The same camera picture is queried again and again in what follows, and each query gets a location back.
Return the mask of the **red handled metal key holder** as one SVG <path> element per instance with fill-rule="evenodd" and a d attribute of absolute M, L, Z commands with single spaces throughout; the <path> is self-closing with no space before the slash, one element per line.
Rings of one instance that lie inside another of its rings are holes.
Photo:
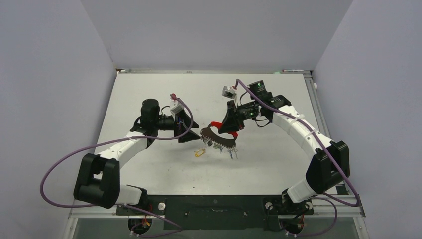
<path fill-rule="evenodd" d="M 224 138 L 220 136 L 220 134 L 213 132 L 211 129 L 212 127 L 220 129 L 222 127 L 222 123 L 211 121 L 207 127 L 202 128 L 200 130 L 200 136 L 203 141 L 206 141 L 206 143 L 212 142 L 214 145 L 219 145 L 227 149 L 236 148 L 236 140 L 238 138 L 237 132 L 228 132 L 227 134 L 231 135 L 232 138 Z"/>

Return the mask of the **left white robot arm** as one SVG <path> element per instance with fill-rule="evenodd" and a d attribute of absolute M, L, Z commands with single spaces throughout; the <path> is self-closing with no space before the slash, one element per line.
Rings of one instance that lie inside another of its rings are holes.
<path fill-rule="evenodd" d="M 140 116 L 120 141 L 97 154 L 88 153 L 82 158 L 73 196 L 83 201 L 106 209 L 114 205 L 126 204 L 136 214 L 143 214 L 148 209 L 147 191 L 120 181 L 122 167 L 141 151 L 149 148 L 156 141 L 160 131 L 172 131 L 173 138 L 179 143 L 200 139 L 192 131 L 199 125 L 188 115 L 179 101 L 174 101 L 171 114 L 161 113 L 156 99 L 142 102 Z"/>

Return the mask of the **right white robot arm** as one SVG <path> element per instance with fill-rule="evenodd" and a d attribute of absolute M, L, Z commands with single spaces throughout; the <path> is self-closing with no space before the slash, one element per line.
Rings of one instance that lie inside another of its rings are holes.
<path fill-rule="evenodd" d="M 322 194 L 350 176 L 349 149 L 343 142 L 335 142 L 311 126 L 289 100 L 274 96 L 266 90 L 263 81 L 245 87 L 252 99 L 243 105 L 235 102 L 237 86 L 225 86 L 222 95 L 229 98 L 227 112 L 217 124 L 220 134 L 236 133 L 244 129 L 244 121 L 265 117 L 269 123 L 281 128 L 310 158 L 303 179 L 282 193 L 281 206 L 287 213 L 294 213 L 301 202 Z"/>

